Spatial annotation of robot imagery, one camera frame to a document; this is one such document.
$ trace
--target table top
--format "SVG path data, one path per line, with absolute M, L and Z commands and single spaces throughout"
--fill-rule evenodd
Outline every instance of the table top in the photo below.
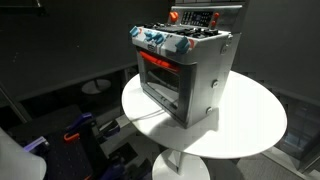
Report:
M 128 119 L 153 141 L 206 158 L 231 159 L 260 153 L 276 144 L 287 127 L 278 99 L 262 85 L 232 71 L 219 112 L 188 129 L 143 93 L 139 75 L 126 85 L 122 105 Z

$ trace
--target oven door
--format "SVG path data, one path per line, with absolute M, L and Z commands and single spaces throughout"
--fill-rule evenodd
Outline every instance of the oven door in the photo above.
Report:
M 138 56 L 144 92 L 187 126 L 195 65 L 182 65 L 144 51 L 139 51 Z

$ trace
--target table pedestal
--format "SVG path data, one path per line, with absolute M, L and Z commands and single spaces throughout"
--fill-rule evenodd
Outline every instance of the table pedestal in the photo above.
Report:
M 152 169 L 152 179 L 210 180 L 210 175 L 200 157 L 168 149 L 157 157 Z

